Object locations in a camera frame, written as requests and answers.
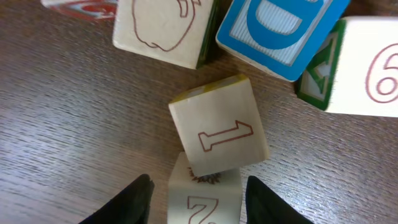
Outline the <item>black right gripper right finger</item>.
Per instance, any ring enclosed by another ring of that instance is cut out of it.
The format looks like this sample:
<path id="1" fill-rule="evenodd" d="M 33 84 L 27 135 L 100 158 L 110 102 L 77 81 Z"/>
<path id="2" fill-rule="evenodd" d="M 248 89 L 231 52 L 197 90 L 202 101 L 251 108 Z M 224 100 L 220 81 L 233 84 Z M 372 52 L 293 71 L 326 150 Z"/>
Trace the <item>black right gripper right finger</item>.
<path id="1" fill-rule="evenodd" d="M 247 224 L 313 224 L 253 175 L 246 185 L 246 215 Z"/>

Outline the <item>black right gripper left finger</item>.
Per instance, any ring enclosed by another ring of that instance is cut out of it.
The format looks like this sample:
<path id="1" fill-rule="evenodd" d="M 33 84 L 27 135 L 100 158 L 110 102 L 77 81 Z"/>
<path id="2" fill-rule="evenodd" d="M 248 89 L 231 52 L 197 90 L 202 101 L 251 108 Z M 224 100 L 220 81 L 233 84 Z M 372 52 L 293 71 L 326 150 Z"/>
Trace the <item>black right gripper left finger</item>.
<path id="1" fill-rule="evenodd" d="M 79 224 L 147 224 L 154 187 L 150 176 L 142 174 Z"/>

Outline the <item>yellow wooden block 7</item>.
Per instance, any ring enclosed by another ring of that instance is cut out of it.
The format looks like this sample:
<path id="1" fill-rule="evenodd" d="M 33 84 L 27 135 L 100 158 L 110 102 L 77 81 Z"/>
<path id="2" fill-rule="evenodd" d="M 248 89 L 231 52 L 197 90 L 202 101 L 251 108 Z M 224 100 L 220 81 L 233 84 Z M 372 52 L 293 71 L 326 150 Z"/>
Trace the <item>yellow wooden block 7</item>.
<path id="1" fill-rule="evenodd" d="M 240 170 L 198 177 L 184 152 L 169 179 L 168 224 L 239 223 L 243 201 Z"/>

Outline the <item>green-edged wooden block 6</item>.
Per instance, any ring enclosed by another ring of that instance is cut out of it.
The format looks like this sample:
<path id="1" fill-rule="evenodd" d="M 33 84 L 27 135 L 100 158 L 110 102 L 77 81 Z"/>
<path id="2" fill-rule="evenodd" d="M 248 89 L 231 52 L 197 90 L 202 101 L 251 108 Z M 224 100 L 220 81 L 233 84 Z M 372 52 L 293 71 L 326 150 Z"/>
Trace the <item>green-edged wooden block 6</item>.
<path id="1" fill-rule="evenodd" d="M 328 113 L 397 117 L 397 17 L 340 19 L 300 77 L 297 96 Z"/>

